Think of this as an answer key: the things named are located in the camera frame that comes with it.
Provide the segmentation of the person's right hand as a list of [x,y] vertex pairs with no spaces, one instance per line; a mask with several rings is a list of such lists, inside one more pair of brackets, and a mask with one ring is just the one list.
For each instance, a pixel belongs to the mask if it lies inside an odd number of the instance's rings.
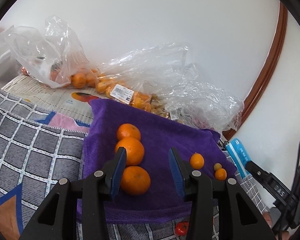
[[[265,221],[267,222],[267,224],[272,228],[273,227],[273,222],[270,216],[269,212],[264,212],[262,214],[263,218],[265,219]],[[290,233],[288,231],[282,231],[280,233],[281,236],[281,240],[289,240],[290,239]]]

